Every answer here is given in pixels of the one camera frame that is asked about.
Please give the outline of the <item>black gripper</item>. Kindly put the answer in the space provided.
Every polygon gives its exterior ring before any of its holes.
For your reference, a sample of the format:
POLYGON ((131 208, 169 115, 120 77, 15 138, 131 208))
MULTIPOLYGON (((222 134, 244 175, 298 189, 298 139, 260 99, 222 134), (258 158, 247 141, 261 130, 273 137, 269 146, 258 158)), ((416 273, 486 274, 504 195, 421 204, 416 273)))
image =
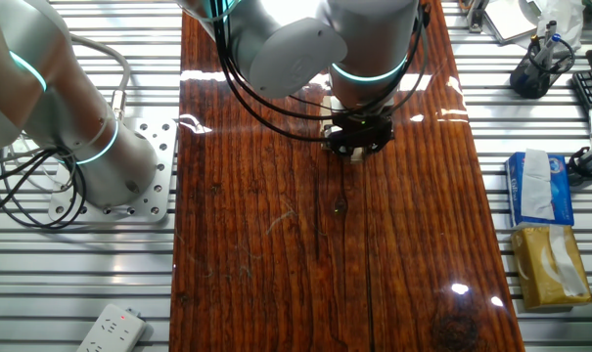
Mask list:
POLYGON ((376 129, 367 137, 364 151, 365 154, 376 154, 380 152, 389 141, 394 139, 392 121, 388 115, 381 114, 353 114, 339 115, 332 117, 333 124, 323 126, 323 150, 333 152, 342 157, 352 157, 356 150, 348 141, 346 131, 361 131, 367 128, 376 129))

